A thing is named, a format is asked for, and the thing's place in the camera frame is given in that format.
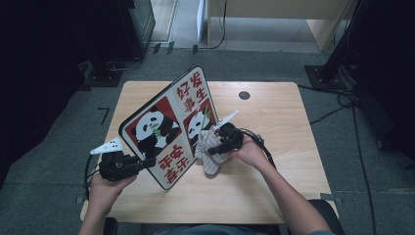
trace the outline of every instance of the wooden table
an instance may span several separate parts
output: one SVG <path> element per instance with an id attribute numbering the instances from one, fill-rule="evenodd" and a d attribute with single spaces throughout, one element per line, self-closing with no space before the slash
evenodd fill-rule
<path id="1" fill-rule="evenodd" d="M 292 82 L 208 82 L 219 118 L 235 110 L 237 127 L 260 134 L 281 174 L 307 199 L 331 194 L 297 86 Z M 107 141 L 120 124 L 168 85 L 163 81 L 124 84 Z M 250 93 L 249 100 L 239 97 Z M 129 149 L 124 153 L 132 154 Z M 81 218 L 87 209 L 85 202 Z M 207 177 L 196 161 L 168 191 L 147 170 L 125 188 L 110 216 L 121 222 L 284 223 L 261 175 L 239 159 Z"/>

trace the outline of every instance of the panda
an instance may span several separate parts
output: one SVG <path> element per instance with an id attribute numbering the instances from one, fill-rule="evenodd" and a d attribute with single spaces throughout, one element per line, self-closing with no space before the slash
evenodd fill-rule
<path id="1" fill-rule="evenodd" d="M 213 123 L 210 122 L 208 109 L 199 111 L 194 116 L 192 116 L 192 118 L 189 120 L 189 127 L 187 131 L 187 135 L 189 137 L 192 148 L 196 147 L 198 142 L 198 135 L 201 133 L 201 131 L 210 129 L 212 125 Z"/>
<path id="2" fill-rule="evenodd" d="M 179 130 L 180 126 L 176 121 L 153 106 L 138 120 L 131 134 L 137 138 L 138 150 L 148 159 L 157 156 L 170 144 L 177 137 Z"/>

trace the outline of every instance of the person's left hand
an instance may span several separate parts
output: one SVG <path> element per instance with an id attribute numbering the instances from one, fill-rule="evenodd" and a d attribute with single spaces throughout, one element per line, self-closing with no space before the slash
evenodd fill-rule
<path id="1" fill-rule="evenodd" d="M 134 175 L 117 182 L 111 182 L 103 179 L 101 174 L 96 173 L 90 185 L 88 210 L 96 215 L 107 216 L 122 189 L 131 184 L 136 178 L 137 175 Z"/>

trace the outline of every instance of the red chinese characters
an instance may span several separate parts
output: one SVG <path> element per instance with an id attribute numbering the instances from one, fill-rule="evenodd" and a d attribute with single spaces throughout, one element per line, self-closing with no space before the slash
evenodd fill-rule
<path id="1" fill-rule="evenodd" d="M 202 103 L 207 96 L 204 81 L 200 72 L 195 71 L 189 80 L 184 81 L 177 87 L 177 96 L 180 101 L 184 101 L 183 111 L 190 113 L 195 106 Z"/>
<path id="2" fill-rule="evenodd" d="M 173 151 L 159 161 L 159 167 L 165 171 L 164 178 L 168 184 L 172 184 L 189 166 L 190 160 L 183 154 L 183 147 L 174 145 Z"/>

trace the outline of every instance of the cable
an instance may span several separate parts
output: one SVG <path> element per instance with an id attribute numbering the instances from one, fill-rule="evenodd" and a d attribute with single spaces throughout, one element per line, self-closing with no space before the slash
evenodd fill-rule
<path id="1" fill-rule="evenodd" d="M 223 8 L 223 25 L 220 22 L 219 18 L 219 24 L 223 29 L 222 39 L 220 40 L 219 44 L 217 44 L 215 47 L 205 47 L 205 48 L 199 48 L 199 50 L 214 50 L 218 48 L 220 45 L 222 45 L 223 41 L 225 40 L 226 35 L 226 9 L 227 9 L 228 0 L 225 0 L 225 7 Z"/>
<path id="2" fill-rule="evenodd" d="M 372 229 L 373 229 L 373 234 L 376 235 L 377 231 L 376 231 L 376 219 L 375 219 L 375 212 L 374 212 L 374 207 L 373 207 L 373 200 L 372 200 L 372 191 L 370 190 L 370 186 L 369 186 L 369 180 L 367 178 L 367 173 L 366 173 L 366 168 L 363 162 L 363 156 L 362 156 L 362 151 L 361 151 L 361 146 L 360 146 L 360 137 L 359 137 L 359 132 L 358 132 L 358 127 L 357 127 L 357 120 L 356 120 L 356 113 L 355 113 L 355 108 L 358 106 L 358 100 L 355 98 L 353 99 L 352 97 L 350 97 L 351 95 L 354 96 L 354 93 L 352 92 L 352 90 L 345 90 L 343 92 L 336 92 L 336 91 L 331 91 L 331 90 L 317 90 L 317 89 L 313 89 L 311 87 L 306 87 L 306 86 L 302 86 L 299 85 L 299 87 L 304 88 L 304 89 L 309 89 L 309 90 L 314 90 L 314 91 L 319 91 L 319 92 L 325 92 L 325 93 L 331 93 L 331 94 L 338 94 L 338 98 L 337 101 L 339 103 L 339 105 L 341 106 L 340 108 L 326 114 L 325 116 L 312 121 L 310 123 L 310 125 L 321 121 L 322 119 L 332 115 L 333 113 L 344 109 L 344 108 L 352 108 L 352 114 L 353 114 L 353 125 L 354 125 L 354 132 L 355 132 L 355 138 L 356 138 L 356 144 L 357 144 L 357 152 L 358 152 L 358 156 L 359 156 L 359 160 L 360 160 L 360 166 L 362 168 L 362 172 L 363 172 L 363 178 L 365 181 L 365 185 L 366 185 L 366 190 L 367 190 L 367 194 L 368 194 L 368 198 L 369 198 L 369 207 L 370 207 L 370 214 L 371 214 L 371 219 L 372 219 Z M 343 104 L 341 101 L 341 97 L 347 97 L 349 99 L 349 102 L 346 104 Z"/>
<path id="3" fill-rule="evenodd" d="M 92 157 L 94 157 L 94 156 L 89 155 L 88 161 L 86 161 L 85 171 L 84 171 L 84 174 L 83 174 L 83 186 L 85 188 L 86 200 L 89 200 L 88 169 L 89 169 L 89 164 L 91 163 Z"/>
<path id="4" fill-rule="evenodd" d="M 245 134 L 249 137 L 251 137 L 251 139 L 253 139 L 253 141 L 255 142 L 255 144 L 257 146 L 259 146 L 259 148 L 262 149 L 262 151 L 265 153 L 268 161 L 272 164 L 272 166 L 274 166 L 274 168 L 277 168 L 277 166 L 274 163 L 274 160 L 272 159 L 272 155 L 271 153 L 269 153 L 269 151 L 266 149 L 264 143 L 263 143 L 263 139 L 259 136 L 256 135 L 255 133 L 253 133 L 252 131 L 248 130 L 248 129 L 244 129 L 244 128 L 234 128 L 234 129 L 228 129 L 226 130 L 226 132 L 238 132 L 238 133 L 242 133 Z"/>
<path id="5" fill-rule="evenodd" d="M 362 168 L 362 172 L 363 172 L 363 178 L 366 184 L 366 189 L 367 189 L 367 195 L 369 198 L 369 208 L 370 208 L 370 214 L 372 217 L 372 229 L 373 229 L 373 234 L 376 235 L 376 220 L 375 220 L 375 212 L 374 212 L 374 208 L 373 208 L 373 202 L 372 202 L 372 191 L 370 190 L 370 186 L 369 186 L 369 180 L 367 179 L 367 174 L 366 174 L 366 167 L 364 166 L 363 163 L 363 156 L 362 156 L 362 151 L 361 151 L 361 147 L 360 147 L 360 137 L 359 137 L 359 132 L 358 132 L 358 128 L 357 128 L 357 120 L 356 120 L 356 112 L 355 112 L 355 106 L 353 106 L 352 112 L 353 112 L 353 123 L 354 123 L 354 132 L 356 134 L 356 142 L 357 142 L 357 151 L 359 154 L 359 158 L 360 158 L 360 166 Z"/>

